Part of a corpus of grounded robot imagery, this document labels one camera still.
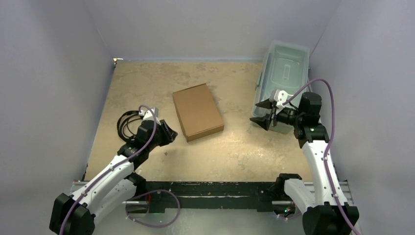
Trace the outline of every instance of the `white wall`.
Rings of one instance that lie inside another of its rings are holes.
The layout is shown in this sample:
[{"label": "white wall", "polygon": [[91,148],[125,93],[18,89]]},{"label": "white wall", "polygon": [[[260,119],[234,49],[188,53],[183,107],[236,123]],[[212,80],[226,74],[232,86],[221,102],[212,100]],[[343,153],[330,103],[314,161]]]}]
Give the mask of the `white wall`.
[{"label": "white wall", "polygon": [[85,170],[112,58],[82,0],[0,1],[0,234],[49,234]]},{"label": "white wall", "polygon": [[[333,87],[333,160],[364,234],[415,234],[415,1],[344,0],[311,56]],[[328,92],[323,122],[330,125]]]},{"label": "white wall", "polygon": [[310,47],[340,0],[86,0],[113,57],[262,59],[272,40]]}]

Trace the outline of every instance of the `tabletop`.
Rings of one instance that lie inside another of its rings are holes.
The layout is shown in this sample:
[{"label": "tabletop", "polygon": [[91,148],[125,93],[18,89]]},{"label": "tabletop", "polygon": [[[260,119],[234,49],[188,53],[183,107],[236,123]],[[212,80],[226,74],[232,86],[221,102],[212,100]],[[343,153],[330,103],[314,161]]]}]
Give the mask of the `tabletop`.
[{"label": "tabletop", "polygon": [[[173,143],[156,147],[137,168],[147,181],[275,181],[280,173],[297,173],[311,182],[307,160],[293,133],[265,131],[249,121],[261,66],[242,62],[118,63],[85,180],[97,175],[125,144],[117,135],[118,118],[145,104],[159,108],[159,119],[179,133]],[[212,92],[225,130],[186,142],[172,93],[202,83]]]}]

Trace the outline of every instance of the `wooden table surface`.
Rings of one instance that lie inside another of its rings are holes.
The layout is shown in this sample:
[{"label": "wooden table surface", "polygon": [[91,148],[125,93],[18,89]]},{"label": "wooden table surface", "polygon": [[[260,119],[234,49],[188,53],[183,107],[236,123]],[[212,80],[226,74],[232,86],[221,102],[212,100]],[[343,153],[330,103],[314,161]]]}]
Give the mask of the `wooden table surface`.
[{"label": "wooden table surface", "polygon": [[[118,63],[85,180],[97,175],[124,144],[116,131],[118,118],[145,104],[158,107],[159,118],[179,133],[170,145],[155,148],[136,170],[148,181],[274,181],[280,173],[298,173],[312,181],[292,133],[267,132],[249,121],[260,70],[260,63]],[[187,143],[172,93],[202,83],[213,94],[225,130]]]}]

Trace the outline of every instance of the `brown box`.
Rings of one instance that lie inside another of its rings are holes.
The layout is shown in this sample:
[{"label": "brown box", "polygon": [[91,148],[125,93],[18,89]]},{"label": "brown box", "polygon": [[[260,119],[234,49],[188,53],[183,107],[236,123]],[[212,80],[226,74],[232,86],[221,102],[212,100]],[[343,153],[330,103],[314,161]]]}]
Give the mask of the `brown box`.
[{"label": "brown box", "polygon": [[223,120],[206,83],[173,92],[173,101],[187,142],[223,131]]}]

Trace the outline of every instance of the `purple cable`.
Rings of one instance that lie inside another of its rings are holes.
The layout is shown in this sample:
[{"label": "purple cable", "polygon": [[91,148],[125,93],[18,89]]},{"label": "purple cable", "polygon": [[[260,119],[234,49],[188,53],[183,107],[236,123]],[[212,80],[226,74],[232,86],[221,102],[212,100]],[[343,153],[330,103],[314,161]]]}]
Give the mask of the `purple cable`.
[{"label": "purple cable", "polygon": [[[128,158],[120,161],[119,163],[115,164],[113,166],[113,168],[117,168],[119,165],[125,163],[126,161],[129,161],[129,160],[135,158],[139,153],[141,153],[150,144],[150,142],[153,140],[154,135],[156,134],[157,120],[156,120],[156,116],[155,116],[153,110],[151,110],[150,107],[148,107],[146,105],[140,105],[140,107],[138,108],[138,111],[141,111],[141,108],[142,107],[146,108],[153,115],[153,121],[154,121],[153,132],[151,133],[150,138],[147,140],[147,142],[145,143],[145,145],[141,149],[139,149],[137,152],[135,152],[130,157],[128,157]],[[106,171],[104,171],[104,173],[102,173],[101,175],[99,175],[96,180],[94,180],[93,182],[91,182],[90,186],[85,189],[85,195],[92,189],[92,187],[94,187],[100,180],[102,180],[102,178],[104,178],[110,172],[112,172],[111,169],[107,169]],[[78,203],[82,200],[82,198],[84,198],[85,195],[81,194],[78,197],[78,199],[75,200],[75,202],[73,203],[73,205],[70,207],[68,213],[65,216],[64,221],[62,222],[61,229],[59,231],[59,235],[64,235],[65,225],[68,222],[68,219],[70,217],[70,214],[72,214],[72,211],[75,209],[75,206],[78,205]]]},{"label": "purple cable", "polygon": [[180,212],[180,203],[179,203],[179,199],[177,198],[177,196],[176,196],[176,195],[174,195],[172,192],[170,192],[170,191],[168,191],[168,190],[164,190],[164,189],[153,190],[153,191],[146,192],[146,193],[144,193],[144,194],[141,194],[141,195],[135,196],[135,197],[131,198],[130,200],[138,199],[138,198],[141,198],[141,197],[143,197],[143,196],[149,195],[149,194],[154,193],[154,192],[167,192],[168,194],[172,195],[172,196],[174,197],[174,199],[176,199],[176,202],[177,202],[177,213],[176,213],[176,215],[174,216],[174,218],[173,218],[170,222],[168,222],[168,223],[166,223],[166,224],[162,224],[162,225],[152,225],[152,224],[147,224],[147,223],[144,223],[144,222],[141,222],[141,221],[139,221],[139,220],[136,220],[136,219],[132,218],[132,217],[130,216],[130,214],[128,214],[127,208],[125,208],[125,213],[127,214],[127,218],[129,218],[129,219],[131,219],[133,222],[139,223],[139,224],[141,224],[141,225],[144,225],[144,226],[147,226],[147,227],[150,227],[150,228],[158,228],[158,229],[159,229],[159,228],[164,228],[164,227],[167,227],[167,226],[169,226],[170,224],[172,224],[174,221],[176,221],[176,219],[179,217],[179,212]]},{"label": "purple cable", "polygon": [[[299,89],[291,98],[289,98],[287,101],[285,101],[283,103],[283,105],[288,104],[289,102],[291,102],[291,100],[293,100],[298,94],[300,94],[300,92],[302,90],[304,90],[305,88],[307,88],[311,83],[313,82],[317,82],[317,81],[321,81],[324,82],[327,85],[328,88],[328,92],[330,93],[330,100],[331,100],[331,135],[330,135],[330,140],[327,144],[327,148],[324,151],[324,168],[328,177],[328,180],[330,182],[330,187],[331,187],[331,191],[333,192],[333,194],[336,194],[336,187],[334,186],[334,182],[333,179],[331,178],[331,174],[330,174],[330,170],[328,168],[328,162],[327,162],[327,154],[328,151],[331,147],[331,144],[333,143],[333,137],[334,137],[334,97],[333,97],[333,91],[331,90],[331,86],[330,84],[324,80],[324,79],[314,79],[311,80],[309,82],[307,82],[303,87],[301,87],[301,89]],[[352,229],[352,231],[356,234],[356,235],[360,235],[360,233],[357,231],[357,229],[353,226],[353,224],[351,223],[351,221],[349,220],[349,218],[347,217],[345,211],[343,210],[342,205],[340,204],[339,198],[338,197],[334,197],[334,200],[336,201],[337,207],[340,210],[340,213],[342,214],[343,218],[345,219],[347,225]]]}]

